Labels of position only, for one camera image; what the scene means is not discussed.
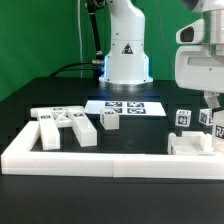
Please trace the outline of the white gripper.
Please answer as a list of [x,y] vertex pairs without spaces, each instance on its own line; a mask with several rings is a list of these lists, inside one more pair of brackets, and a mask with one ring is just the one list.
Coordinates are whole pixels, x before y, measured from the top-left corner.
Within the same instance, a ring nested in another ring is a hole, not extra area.
[[202,90],[210,109],[219,108],[224,92],[224,19],[199,19],[176,33],[175,57],[179,87]]

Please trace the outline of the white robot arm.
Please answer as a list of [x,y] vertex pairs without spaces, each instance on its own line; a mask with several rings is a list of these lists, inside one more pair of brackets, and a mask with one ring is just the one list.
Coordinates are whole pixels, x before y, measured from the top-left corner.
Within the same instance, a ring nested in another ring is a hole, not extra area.
[[[208,107],[219,106],[224,93],[224,0],[181,0],[191,12],[202,15],[176,33],[180,45],[175,56],[175,81],[181,88],[201,90]],[[108,7],[111,48],[101,50],[96,11]],[[96,39],[96,57],[103,63],[103,86],[136,89],[152,81],[144,52],[145,16],[131,0],[87,0],[86,8]]]

